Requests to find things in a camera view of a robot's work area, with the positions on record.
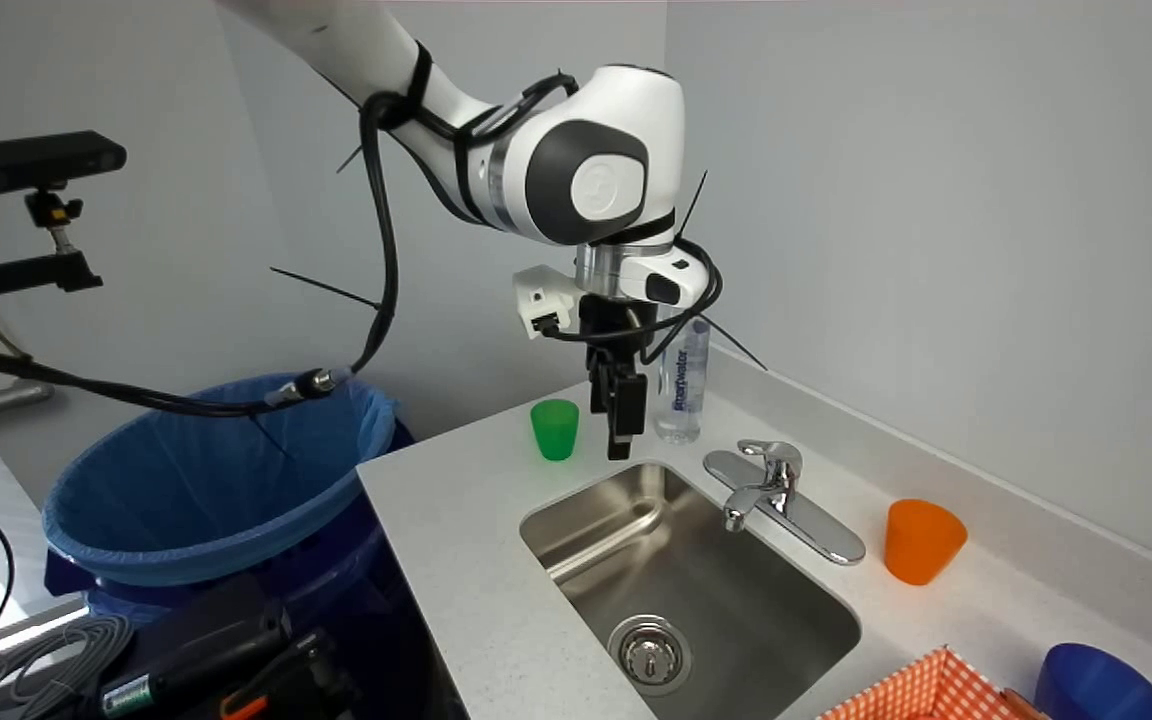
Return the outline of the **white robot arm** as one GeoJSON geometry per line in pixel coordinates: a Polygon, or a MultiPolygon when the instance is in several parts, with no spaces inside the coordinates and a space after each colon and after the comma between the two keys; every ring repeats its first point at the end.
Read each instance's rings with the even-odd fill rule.
{"type": "Polygon", "coordinates": [[[483,228],[575,247],[575,278],[515,278],[531,336],[587,349],[587,407],[623,462],[648,415],[642,343],[661,308],[701,301],[708,268],[679,247],[684,88],[638,64],[550,74],[513,106],[463,92],[385,0],[216,0],[361,114],[378,231],[392,231],[375,138],[389,134],[440,206],[483,228]]]}

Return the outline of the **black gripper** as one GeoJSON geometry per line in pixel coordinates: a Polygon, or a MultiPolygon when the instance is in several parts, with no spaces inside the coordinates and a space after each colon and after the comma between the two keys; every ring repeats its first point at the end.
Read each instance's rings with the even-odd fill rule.
{"type": "Polygon", "coordinates": [[[638,349],[651,340],[655,308],[638,301],[579,301],[587,336],[592,414],[607,414],[607,457],[626,462],[642,433],[648,381],[630,378],[638,349]]]}

